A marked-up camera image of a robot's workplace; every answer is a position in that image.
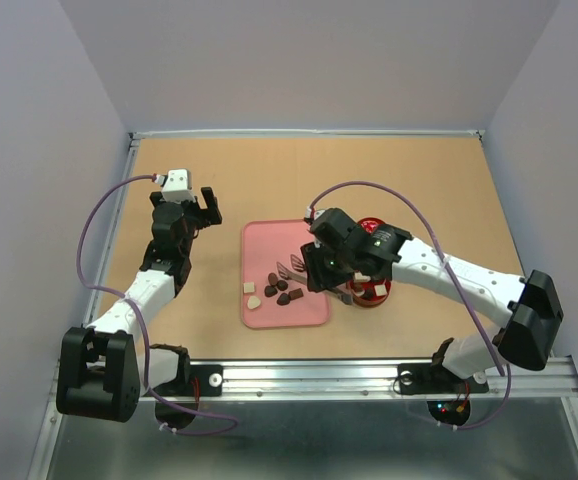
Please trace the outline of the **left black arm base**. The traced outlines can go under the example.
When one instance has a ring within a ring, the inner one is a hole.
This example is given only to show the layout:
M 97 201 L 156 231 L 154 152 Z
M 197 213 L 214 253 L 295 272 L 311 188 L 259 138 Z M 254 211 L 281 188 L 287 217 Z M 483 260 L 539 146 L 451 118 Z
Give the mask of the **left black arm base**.
M 190 398 L 177 406 L 199 410 L 202 397 L 220 397 L 224 368 L 217 363 L 194 365 L 182 346 L 150 346 L 149 384 L 163 397 Z

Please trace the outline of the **metal tongs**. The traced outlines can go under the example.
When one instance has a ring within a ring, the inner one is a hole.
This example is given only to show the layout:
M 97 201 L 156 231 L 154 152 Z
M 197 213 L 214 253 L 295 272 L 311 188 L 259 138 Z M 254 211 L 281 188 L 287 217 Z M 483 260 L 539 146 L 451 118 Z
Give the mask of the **metal tongs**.
M 338 277 L 326 273 L 323 269 L 310 270 L 295 254 L 291 254 L 289 260 L 289 266 L 281 262 L 276 263 L 276 270 L 281 279 L 301 283 L 312 293 L 326 293 L 345 305 L 353 304 L 352 294 L 344 286 L 345 278 L 339 281 Z

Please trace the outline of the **white oval chocolate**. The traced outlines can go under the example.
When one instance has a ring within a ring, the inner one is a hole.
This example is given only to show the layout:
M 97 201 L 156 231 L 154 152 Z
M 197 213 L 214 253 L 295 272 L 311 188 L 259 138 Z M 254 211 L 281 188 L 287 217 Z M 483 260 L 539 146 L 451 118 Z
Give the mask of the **white oval chocolate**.
M 384 285 L 374 286 L 374 293 L 377 297 L 384 297 L 387 295 L 387 288 Z

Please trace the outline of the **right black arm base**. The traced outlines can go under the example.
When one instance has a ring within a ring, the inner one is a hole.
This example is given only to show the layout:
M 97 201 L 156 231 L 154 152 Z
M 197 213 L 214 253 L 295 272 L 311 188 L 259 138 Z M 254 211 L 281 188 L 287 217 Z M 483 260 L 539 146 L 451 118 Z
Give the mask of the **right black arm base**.
M 397 366 L 392 390 L 404 396 L 426 395 L 431 417 L 440 424 L 463 427 L 471 414 L 471 395 L 489 392 L 487 380 L 460 379 L 433 362 Z

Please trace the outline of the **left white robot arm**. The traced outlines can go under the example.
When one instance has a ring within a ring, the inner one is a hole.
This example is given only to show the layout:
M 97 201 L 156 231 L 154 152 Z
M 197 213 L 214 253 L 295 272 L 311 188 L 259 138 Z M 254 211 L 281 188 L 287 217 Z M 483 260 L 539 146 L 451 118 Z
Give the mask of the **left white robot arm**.
M 150 388 L 168 393 L 198 393 L 186 348 L 147 343 L 147 324 L 185 286 L 191 272 L 191 248 L 198 233 L 219 225 L 218 200 L 209 187 L 199 196 L 161 190 L 151 193 L 152 239 L 130 287 L 86 327 L 63 336 L 56 406 L 66 415 L 128 421 Z

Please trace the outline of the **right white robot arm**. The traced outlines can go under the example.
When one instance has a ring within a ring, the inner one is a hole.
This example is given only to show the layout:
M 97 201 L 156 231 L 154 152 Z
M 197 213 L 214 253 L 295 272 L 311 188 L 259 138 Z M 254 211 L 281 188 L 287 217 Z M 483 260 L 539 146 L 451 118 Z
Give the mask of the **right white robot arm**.
M 435 387 L 451 390 L 502 363 L 529 371 L 545 368 L 564 318 L 550 275 L 490 270 L 389 224 L 367 231 L 339 208 L 310 210 L 305 221 L 314 238 L 301 248 L 309 291 L 397 282 L 465 306 L 477 332 L 450 338 L 433 354 L 429 378 Z

